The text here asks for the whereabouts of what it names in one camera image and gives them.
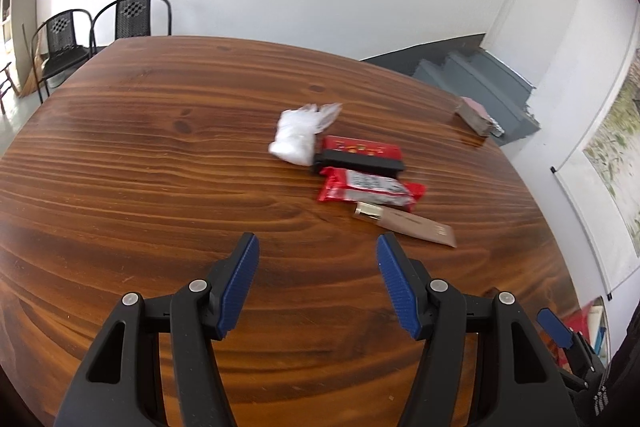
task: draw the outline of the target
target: red bag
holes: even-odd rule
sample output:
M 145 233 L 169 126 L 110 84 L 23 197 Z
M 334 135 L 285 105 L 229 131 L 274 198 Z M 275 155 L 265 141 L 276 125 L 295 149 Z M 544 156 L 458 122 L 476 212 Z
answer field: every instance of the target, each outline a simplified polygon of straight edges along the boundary
M 320 173 L 326 179 L 318 201 L 363 201 L 411 210 L 426 190 L 419 183 L 401 183 L 393 178 L 349 169 L 325 167 Z

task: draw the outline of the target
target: gray stair step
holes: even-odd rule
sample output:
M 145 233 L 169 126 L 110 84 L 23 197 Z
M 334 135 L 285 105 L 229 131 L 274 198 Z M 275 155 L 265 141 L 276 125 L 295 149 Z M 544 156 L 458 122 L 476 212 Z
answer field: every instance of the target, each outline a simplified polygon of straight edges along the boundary
M 480 71 L 494 86 L 523 109 L 535 89 L 526 79 L 484 50 L 473 53 L 466 61 Z
M 429 84 L 430 86 L 437 87 L 445 91 L 449 91 L 451 94 L 458 94 L 447 86 L 447 81 L 442 74 L 442 69 L 432 64 L 428 60 L 421 60 L 418 63 L 418 67 L 415 68 L 414 78 Z
M 488 113 L 504 129 L 505 143 L 528 136 L 540 129 L 540 125 L 530 114 L 519 108 L 462 55 L 450 53 L 442 72 L 448 90 L 460 96 L 468 96 L 484 105 Z

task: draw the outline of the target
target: blue gripper pad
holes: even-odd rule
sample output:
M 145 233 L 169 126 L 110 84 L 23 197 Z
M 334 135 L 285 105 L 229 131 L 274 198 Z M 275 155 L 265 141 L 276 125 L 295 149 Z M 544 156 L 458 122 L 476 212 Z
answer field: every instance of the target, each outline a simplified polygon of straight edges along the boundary
M 402 255 L 408 263 L 409 260 L 402 250 L 399 251 L 398 255 Z M 412 269 L 409 270 L 406 266 L 404 266 L 405 270 L 402 269 L 401 263 L 403 260 L 398 259 L 394 248 L 389 244 L 385 235 L 381 235 L 378 238 L 376 257 L 378 258 L 380 273 L 382 273 L 382 277 L 385 280 L 386 291 L 391 297 L 391 303 L 394 306 L 400 325 L 415 340 L 418 340 L 422 327 L 418 318 L 417 297 L 412 289 L 410 280 L 408 280 L 408 277 L 411 278 L 415 273 L 412 274 Z
M 259 257 L 260 244 L 258 238 L 252 235 L 222 293 L 220 318 L 216 325 L 222 337 L 238 323 L 244 300 L 254 280 Z
M 538 324 L 546 331 L 558 347 L 569 349 L 574 345 L 573 333 L 549 308 L 542 308 L 536 317 Z

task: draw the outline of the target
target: crumpled white bag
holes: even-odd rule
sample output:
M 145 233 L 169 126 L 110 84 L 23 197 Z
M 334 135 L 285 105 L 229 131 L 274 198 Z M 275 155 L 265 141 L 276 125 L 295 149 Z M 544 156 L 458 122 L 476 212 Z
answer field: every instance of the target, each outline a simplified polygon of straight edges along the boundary
M 300 109 L 283 111 L 269 152 L 294 165 L 310 166 L 314 161 L 316 134 L 334 123 L 341 109 L 341 103 L 328 103 L 320 109 L 315 103 L 308 103 Z

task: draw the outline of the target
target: brown wooden tabletop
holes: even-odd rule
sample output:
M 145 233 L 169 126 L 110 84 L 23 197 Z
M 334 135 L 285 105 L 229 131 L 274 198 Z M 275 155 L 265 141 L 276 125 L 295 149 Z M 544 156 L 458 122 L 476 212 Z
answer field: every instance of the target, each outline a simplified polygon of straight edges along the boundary
M 458 240 L 398 236 L 432 275 L 464 293 L 511 291 L 530 316 L 576 309 L 529 191 L 450 94 L 279 44 L 123 39 L 74 73 L 0 162 L 0 363 L 46 425 L 121 295 L 175 292 L 244 231 L 260 239 L 260 265 L 238 327 L 214 346 L 238 425 L 397 424 L 422 343 L 398 325 L 378 271 L 383 230 L 353 219 L 353 204 L 317 202 L 322 178 L 267 152 L 281 111 L 310 102 L 344 104 L 331 134 L 402 148 L 402 179 L 428 186 L 415 213 Z

